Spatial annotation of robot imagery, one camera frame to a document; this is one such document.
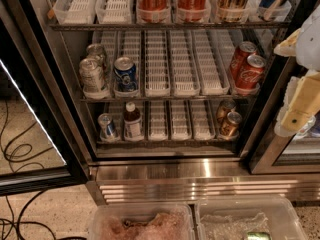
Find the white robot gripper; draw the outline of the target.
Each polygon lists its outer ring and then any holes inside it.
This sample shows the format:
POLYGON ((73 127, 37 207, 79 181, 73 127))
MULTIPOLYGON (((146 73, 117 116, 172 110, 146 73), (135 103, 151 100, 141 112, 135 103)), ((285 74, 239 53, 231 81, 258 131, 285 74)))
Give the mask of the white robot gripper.
POLYGON ((295 57, 309 71, 301 78, 292 77, 284 99, 280 125, 298 132, 320 110, 320 5, 287 39, 274 48, 283 57, 295 57))

